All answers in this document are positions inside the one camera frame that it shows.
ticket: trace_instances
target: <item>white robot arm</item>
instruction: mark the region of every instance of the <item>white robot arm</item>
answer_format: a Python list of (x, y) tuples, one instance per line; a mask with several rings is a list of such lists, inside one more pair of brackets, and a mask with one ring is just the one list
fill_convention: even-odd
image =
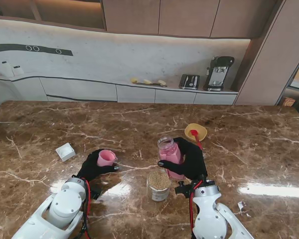
[(83, 216), (80, 208), (85, 197), (84, 180), (68, 179), (61, 191), (49, 196), (12, 239), (68, 239)]
[[(190, 185), (180, 183), (175, 189), (176, 193), (183, 193), (190, 198)], [(199, 212), (193, 227), (197, 239), (224, 239), (227, 234), (227, 222), (232, 228), (229, 239), (254, 239), (232, 211), (224, 204), (217, 203), (221, 196), (214, 181), (208, 181), (194, 190), (193, 202), (198, 206)]]

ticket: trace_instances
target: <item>coffee machine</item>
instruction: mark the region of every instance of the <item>coffee machine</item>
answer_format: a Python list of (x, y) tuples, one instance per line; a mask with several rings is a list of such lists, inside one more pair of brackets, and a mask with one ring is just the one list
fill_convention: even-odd
[(234, 64), (231, 56), (214, 56), (207, 68), (207, 79), (204, 89), (208, 91), (222, 91), (229, 67)]

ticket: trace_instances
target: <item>yellow bowl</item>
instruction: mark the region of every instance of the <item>yellow bowl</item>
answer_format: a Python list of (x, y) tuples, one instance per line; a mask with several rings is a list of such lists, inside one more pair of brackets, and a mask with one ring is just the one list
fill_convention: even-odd
[(199, 124), (196, 123), (190, 123), (186, 129), (185, 129), (185, 135), (187, 138), (189, 138), (192, 141), (196, 142), (195, 137), (190, 133), (190, 131), (194, 129), (198, 132), (198, 139), (199, 141), (202, 141), (203, 139), (205, 139), (206, 135), (207, 135), (207, 129)]

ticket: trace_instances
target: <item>pink liquid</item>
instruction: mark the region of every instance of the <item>pink liquid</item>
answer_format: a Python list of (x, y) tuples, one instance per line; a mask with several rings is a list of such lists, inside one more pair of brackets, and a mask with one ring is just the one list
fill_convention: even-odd
[[(159, 151), (159, 158), (161, 160), (167, 160), (176, 164), (182, 164), (183, 163), (183, 157), (180, 153), (180, 150), (178, 148), (177, 143), (174, 143), (172, 147), (166, 150), (160, 150)], [(177, 173), (174, 173), (168, 169), (166, 169), (167, 174), (177, 180), (184, 179), (184, 175), (179, 175)]]

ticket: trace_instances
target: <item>marble countertop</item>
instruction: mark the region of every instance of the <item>marble countertop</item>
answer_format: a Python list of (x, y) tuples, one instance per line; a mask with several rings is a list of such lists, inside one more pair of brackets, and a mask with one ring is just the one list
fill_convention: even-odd
[[(0, 239), (9, 239), (36, 208), (76, 174), (87, 155), (113, 150), (120, 171), (95, 180), (91, 206), (98, 239), (190, 238), (188, 200), (147, 197), (157, 140), (207, 127), (209, 178), (255, 237), (299, 239), (299, 115), (293, 108), (79, 102), (6, 102), (0, 106)], [(62, 162), (55, 149), (71, 143)], [(240, 213), (238, 202), (244, 203)]]

